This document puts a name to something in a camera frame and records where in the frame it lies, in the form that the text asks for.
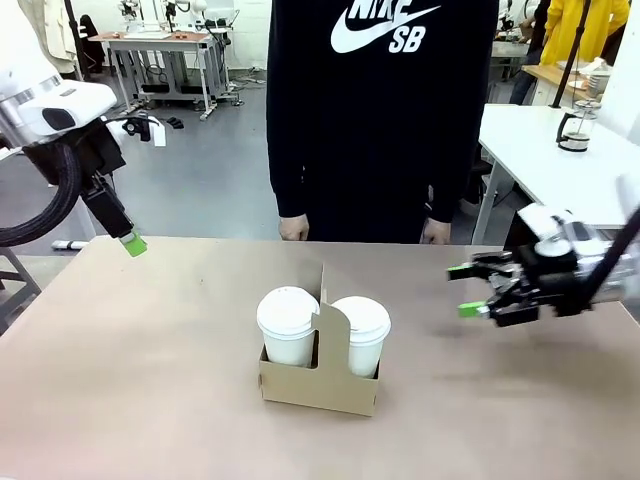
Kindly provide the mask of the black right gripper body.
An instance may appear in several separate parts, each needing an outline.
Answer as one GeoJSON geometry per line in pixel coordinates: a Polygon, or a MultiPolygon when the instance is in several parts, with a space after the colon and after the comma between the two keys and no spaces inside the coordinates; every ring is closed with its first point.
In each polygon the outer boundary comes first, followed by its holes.
{"type": "Polygon", "coordinates": [[[579,276],[574,250],[556,257],[536,252],[532,244],[518,247],[514,260],[521,268],[516,286],[503,295],[499,326],[537,321],[542,306],[550,306],[556,317],[568,317],[592,309],[582,297],[584,281],[579,276]]]}

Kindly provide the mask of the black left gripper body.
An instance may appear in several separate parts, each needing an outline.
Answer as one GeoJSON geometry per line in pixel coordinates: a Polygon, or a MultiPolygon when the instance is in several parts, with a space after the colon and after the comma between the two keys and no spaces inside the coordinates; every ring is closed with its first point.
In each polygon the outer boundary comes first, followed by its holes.
{"type": "Polygon", "coordinates": [[[81,191],[92,190],[100,176],[125,165],[119,143],[105,122],[90,122],[69,132],[69,147],[81,171],[81,191]]]}

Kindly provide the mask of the person's left hand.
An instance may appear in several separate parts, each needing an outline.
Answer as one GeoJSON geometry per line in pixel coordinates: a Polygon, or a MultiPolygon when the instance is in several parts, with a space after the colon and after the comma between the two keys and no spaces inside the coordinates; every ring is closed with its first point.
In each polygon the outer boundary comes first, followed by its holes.
{"type": "Polygon", "coordinates": [[[432,245],[448,245],[451,241],[451,224],[429,218],[424,225],[421,242],[432,245]]]}

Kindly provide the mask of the person's right hand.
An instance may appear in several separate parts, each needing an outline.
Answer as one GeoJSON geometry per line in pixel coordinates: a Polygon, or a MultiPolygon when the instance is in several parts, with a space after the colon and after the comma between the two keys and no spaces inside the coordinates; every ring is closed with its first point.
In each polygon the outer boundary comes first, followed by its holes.
{"type": "Polygon", "coordinates": [[[279,234],[284,241],[306,241],[309,234],[309,222],[306,215],[281,217],[279,234]]]}

